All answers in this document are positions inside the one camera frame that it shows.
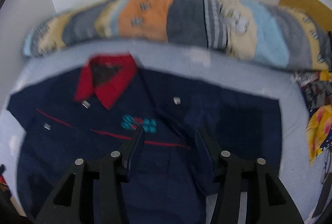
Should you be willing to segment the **navy shirt with red collar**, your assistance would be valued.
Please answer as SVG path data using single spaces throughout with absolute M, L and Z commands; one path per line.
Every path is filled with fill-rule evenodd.
M 131 223 L 206 221 L 205 199 L 218 187 L 198 154 L 199 127 L 239 158 L 280 165 L 278 101 L 141 68 L 129 54 L 98 55 L 28 86 L 11 95 L 7 110 L 26 133 L 17 192 L 31 219 L 76 159 L 106 156 L 137 128 L 145 144 L 123 185 Z

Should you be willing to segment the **colourful patterned cloth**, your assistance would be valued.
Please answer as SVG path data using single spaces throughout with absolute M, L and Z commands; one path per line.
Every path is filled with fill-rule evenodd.
M 294 72 L 309 113 L 306 136 L 310 165 L 331 147 L 331 72 Z

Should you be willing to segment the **patchwork striped pillow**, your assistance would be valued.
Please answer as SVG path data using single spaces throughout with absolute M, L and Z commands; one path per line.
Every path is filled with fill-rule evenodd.
M 103 0 L 42 22 L 22 53 L 111 38 L 198 46 L 290 71 L 331 70 L 331 35 L 311 16 L 256 0 Z

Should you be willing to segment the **wooden headboard panel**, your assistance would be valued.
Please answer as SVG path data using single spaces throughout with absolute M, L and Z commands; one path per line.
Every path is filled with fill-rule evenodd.
M 279 5 L 305 11 L 324 30 L 331 31 L 331 9 L 319 0 L 280 0 Z

